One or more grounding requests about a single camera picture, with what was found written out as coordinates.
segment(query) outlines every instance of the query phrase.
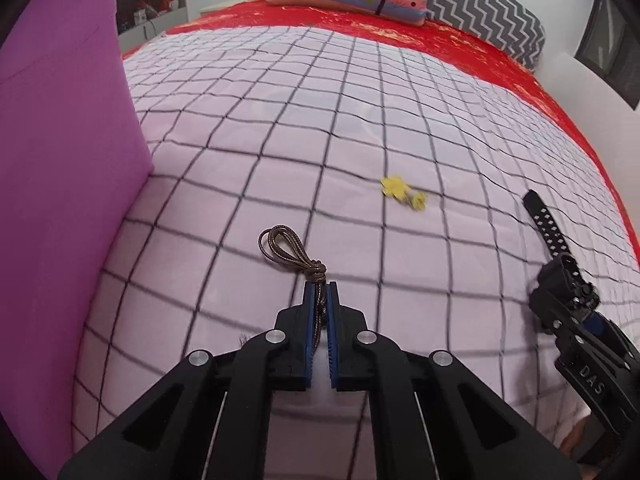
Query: brown cord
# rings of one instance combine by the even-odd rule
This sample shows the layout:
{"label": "brown cord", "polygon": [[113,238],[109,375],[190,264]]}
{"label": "brown cord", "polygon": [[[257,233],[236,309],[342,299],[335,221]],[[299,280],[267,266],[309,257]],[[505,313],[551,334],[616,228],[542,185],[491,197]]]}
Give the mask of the brown cord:
{"label": "brown cord", "polygon": [[[267,244],[274,255],[269,254],[262,244],[264,235],[267,235]],[[278,245],[278,238],[291,247],[293,254],[290,254]],[[286,225],[276,225],[271,229],[266,229],[260,233],[258,245],[262,254],[272,262],[284,266],[292,267],[295,270],[302,270],[310,282],[317,284],[316,297],[314,301],[314,350],[318,348],[320,333],[326,323],[326,267],[320,260],[312,260],[306,254],[305,247],[296,232]]]}

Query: rope knot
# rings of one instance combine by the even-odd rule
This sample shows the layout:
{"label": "rope knot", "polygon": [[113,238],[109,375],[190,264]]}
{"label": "rope knot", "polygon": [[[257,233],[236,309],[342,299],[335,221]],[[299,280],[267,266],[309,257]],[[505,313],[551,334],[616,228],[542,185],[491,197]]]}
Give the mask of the rope knot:
{"label": "rope knot", "polygon": [[326,281],[326,267],[320,260],[311,260],[311,265],[305,270],[305,276],[310,282]]}

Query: bed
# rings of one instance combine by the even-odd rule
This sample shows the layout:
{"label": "bed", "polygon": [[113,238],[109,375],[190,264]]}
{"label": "bed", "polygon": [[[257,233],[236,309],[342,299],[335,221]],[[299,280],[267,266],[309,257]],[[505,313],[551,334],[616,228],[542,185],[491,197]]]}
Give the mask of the bed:
{"label": "bed", "polygon": [[[521,197],[553,212],[600,311],[637,342],[638,242],[604,168],[531,73],[447,25],[348,12],[213,12],[124,60],[154,169],[103,265],[74,379],[78,451],[193,349],[273,327],[303,279],[267,262],[292,227],[344,304],[403,349],[452,351],[558,444],[588,410],[527,292],[549,259]],[[385,198],[397,174],[427,194]],[[367,401],[277,394],[265,478],[375,478]]]}

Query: yellow flower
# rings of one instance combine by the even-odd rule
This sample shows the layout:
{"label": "yellow flower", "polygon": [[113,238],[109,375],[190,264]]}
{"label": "yellow flower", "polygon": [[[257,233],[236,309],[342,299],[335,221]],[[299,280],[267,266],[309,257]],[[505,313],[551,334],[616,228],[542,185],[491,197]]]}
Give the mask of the yellow flower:
{"label": "yellow flower", "polygon": [[393,196],[398,200],[406,199],[406,192],[409,191],[409,186],[397,175],[392,175],[380,180],[382,184],[382,192],[385,196]]}
{"label": "yellow flower", "polygon": [[411,199],[411,207],[416,211],[424,211],[425,202],[427,202],[427,196],[424,193],[416,193]]}

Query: perforated strap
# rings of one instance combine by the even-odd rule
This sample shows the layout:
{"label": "perforated strap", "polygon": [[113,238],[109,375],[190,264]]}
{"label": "perforated strap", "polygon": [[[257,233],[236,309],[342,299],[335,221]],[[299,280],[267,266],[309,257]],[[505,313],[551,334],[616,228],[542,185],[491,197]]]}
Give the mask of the perforated strap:
{"label": "perforated strap", "polygon": [[570,258],[564,258],[564,267],[574,278],[580,276],[580,269],[571,254],[571,249],[569,249],[565,236],[540,196],[535,191],[530,190],[522,199],[522,203],[535,222],[551,256],[557,258],[560,254],[568,254]]}

